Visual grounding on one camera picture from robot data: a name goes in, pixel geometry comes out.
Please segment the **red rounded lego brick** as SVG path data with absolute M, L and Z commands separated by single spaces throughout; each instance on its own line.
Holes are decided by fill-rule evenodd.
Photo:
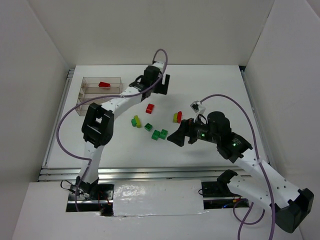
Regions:
M 146 112 L 147 114 L 152 114 L 152 112 L 153 112 L 153 110 L 154 110 L 154 107 L 155 107 L 154 104 L 149 103 L 149 104 L 147 105 L 147 107 L 146 107 L 145 112 Z

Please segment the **dark green small lego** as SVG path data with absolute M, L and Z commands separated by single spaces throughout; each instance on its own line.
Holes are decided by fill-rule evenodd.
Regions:
M 147 123 L 147 124 L 144 126 L 144 128 L 145 128 L 148 132 L 150 132 L 150 131 L 152 130 L 153 126 L 152 126 L 150 123 Z

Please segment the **lime rounded lego brick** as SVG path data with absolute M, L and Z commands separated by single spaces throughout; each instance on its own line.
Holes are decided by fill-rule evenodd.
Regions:
M 177 113 L 175 113 L 175 114 L 173 115 L 173 122 L 174 122 L 174 123 L 177 123 L 177 122 L 178 122 L 178 114 L 177 114 Z

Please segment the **lime long lego brick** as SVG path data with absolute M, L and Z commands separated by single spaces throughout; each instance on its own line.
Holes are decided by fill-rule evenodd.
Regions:
M 141 121 L 140 121 L 140 118 L 138 117 L 138 115 L 135 115 L 133 119 L 135 121 L 135 126 L 137 128 L 141 128 L 142 124 L 141 124 Z

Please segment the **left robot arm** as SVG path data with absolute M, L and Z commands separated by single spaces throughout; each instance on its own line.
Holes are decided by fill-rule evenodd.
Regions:
M 118 97 L 114 97 L 102 104 L 91 103 L 86 112 L 81 132 L 84 139 L 84 161 L 81 170 L 76 177 L 74 194 L 77 197 L 80 191 L 94 196 L 99 181 L 99 165 L 105 145 L 114 134 L 115 120 L 131 107 L 140 104 L 151 94 L 166 95 L 169 87 L 170 76 L 163 75 L 167 64 L 161 61 L 153 61 L 147 66 L 143 74 Z

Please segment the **red long lego brick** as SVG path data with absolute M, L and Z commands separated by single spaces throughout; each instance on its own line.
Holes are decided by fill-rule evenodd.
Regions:
M 182 121 L 182 112 L 181 111 L 179 111 L 178 113 L 177 113 L 177 123 L 181 123 L 181 121 Z

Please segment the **red sloped lego brick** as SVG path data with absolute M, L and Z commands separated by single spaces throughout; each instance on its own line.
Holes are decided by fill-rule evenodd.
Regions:
M 111 84 L 108 83 L 108 82 L 100 81 L 99 84 L 98 84 L 98 87 L 99 88 L 110 88 Z

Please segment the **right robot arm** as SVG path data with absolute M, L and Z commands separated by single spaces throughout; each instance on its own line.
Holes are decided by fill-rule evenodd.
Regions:
M 293 233 L 311 212 L 314 193 L 289 182 L 266 161 L 259 159 L 252 145 L 232 131 L 229 119 L 222 112 L 211 112 L 206 122 L 190 118 L 181 124 L 189 144 L 198 140 L 213 143 L 224 159 L 255 180 L 263 181 L 266 189 L 247 183 L 232 170 L 225 171 L 219 179 L 223 190 L 244 196 L 265 211 L 270 211 L 275 225 L 283 231 Z

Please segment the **green square lego brick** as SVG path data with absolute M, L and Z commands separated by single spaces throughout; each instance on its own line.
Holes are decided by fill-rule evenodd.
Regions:
M 157 141 L 157 140 L 159 139 L 160 133 L 161 133 L 160 131 L 154 130 L 154 132 L 152 133 L 151 138 L 152 138 L 153 140 Z

